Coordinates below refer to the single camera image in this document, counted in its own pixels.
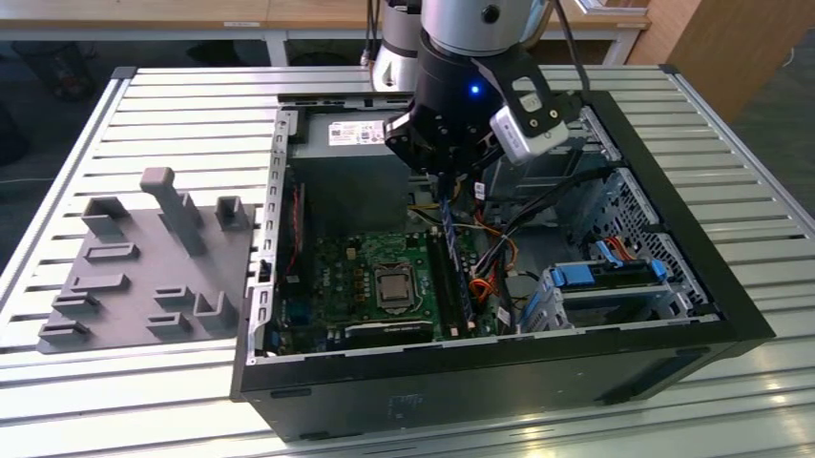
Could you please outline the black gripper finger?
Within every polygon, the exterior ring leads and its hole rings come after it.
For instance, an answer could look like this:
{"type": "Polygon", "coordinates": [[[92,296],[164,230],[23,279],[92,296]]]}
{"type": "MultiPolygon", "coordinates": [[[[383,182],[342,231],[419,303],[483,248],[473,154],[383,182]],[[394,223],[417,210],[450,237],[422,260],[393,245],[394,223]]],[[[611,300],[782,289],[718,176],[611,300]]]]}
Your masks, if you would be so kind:
{"type": "Polygon", "coordinates": [[[458,175],[479,177],[505,156],[498,139],[486,136],[475,144],[462,147],[458,155],[458,175]]]}
{"type": "Polygon", "coordinates": [[[383,123],[385,144],[419,174],[450,174],[454,170],[450,129],[437,115],[405,113],[383,123]]]}

